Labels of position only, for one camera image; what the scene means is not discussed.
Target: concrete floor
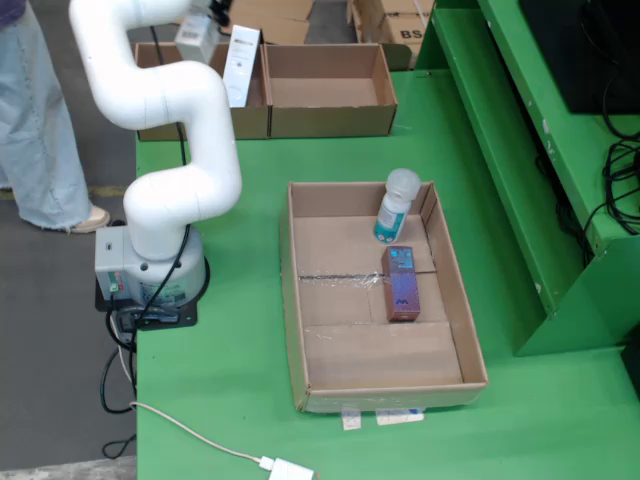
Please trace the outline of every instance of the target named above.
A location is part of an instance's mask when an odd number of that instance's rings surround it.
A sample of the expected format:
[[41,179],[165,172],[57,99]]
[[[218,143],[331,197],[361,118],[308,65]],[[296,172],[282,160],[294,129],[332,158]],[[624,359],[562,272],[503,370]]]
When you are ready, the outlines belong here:
[[[135,174],[134,133],[110,124],[93,103],[69,26],[69,0],[31,3],[67,99],[87,184],[123,190]],[[355,41],[345,3],[316,0],[308,43]],[[172,40],[175,27],[160,27],[159,35]],[[130,37],[151,40],[148,29]],[[94,203],[124,218],[117,192],[94,191]],[[0,196],[0,224],[0,471],[98,459],[104,443],[134,432],[135,418],[107,415],[99,403],[100,374],[114,347],[93,308],[94,237],[34,228],[18,218],[6,195]],[[130,398],[119,368],[108,393],[113,405]],[[71,478],[14,475],[0,478]]]

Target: person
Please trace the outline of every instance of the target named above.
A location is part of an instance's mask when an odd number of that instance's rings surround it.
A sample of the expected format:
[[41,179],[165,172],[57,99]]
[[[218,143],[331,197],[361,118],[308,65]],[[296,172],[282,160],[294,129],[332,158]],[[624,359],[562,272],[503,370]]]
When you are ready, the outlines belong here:
[[108,225],[89,201],[71,118],[27,0],[0,0],[0,188],[23,220],[90,233]]

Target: robotic arm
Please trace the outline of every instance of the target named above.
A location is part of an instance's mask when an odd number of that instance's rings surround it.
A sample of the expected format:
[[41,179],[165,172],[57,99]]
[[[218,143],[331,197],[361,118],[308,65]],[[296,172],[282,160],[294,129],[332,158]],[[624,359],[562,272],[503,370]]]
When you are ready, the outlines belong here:
[[224,214],[242,189],[220,76],[197,62],[138,68],[127,38],[127,30],[172,22],[190,5],[191,0],[72,0],[69,8],[100,111],[132,130],[185,125],[191,163],[140,177],[124,198],[133,248],[152,261],[175,257],[185,226]]
[[[229,0],[193,2],[211,7],[216,22],[228,22]],[[185,325],[194,323],[195,301],[208,277],[200,235],[192,228],[183,245],[185,227],[224,214],[242,190],[231,110],[220,76],[208,65],[191,61],[138,68],[127,38],[132,28],[174,21],[191,3],[71,0],[69,7],[91,92],[105,117],[132,130],[182,122],[191,151],[188,165],[133,182],[124,196],[127,225],[96,234],[98,292],[108,302],[104,309],[117,313],[121,332],[123,312],[128,312],[133,331],[136,322],[151,323],[146,315],[151,311],[156,323],[177,326],[182,318]]]

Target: white bottle cap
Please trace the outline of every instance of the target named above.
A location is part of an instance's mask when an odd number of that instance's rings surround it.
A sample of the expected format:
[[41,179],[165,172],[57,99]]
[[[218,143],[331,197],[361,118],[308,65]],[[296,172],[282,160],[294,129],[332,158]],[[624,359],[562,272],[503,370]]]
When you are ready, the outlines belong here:
[[407,168],[396,168],[387,178],[387,192],[405,202],[413,202],[420,190],[420,177]]

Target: blue bottle label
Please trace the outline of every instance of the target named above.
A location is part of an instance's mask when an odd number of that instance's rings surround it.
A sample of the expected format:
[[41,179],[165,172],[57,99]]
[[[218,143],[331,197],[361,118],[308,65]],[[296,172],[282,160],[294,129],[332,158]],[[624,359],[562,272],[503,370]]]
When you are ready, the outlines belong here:
[[403,219],[404,213],[391,213],[382,207],[373,230],[376,238],[383,243],[395,242]]

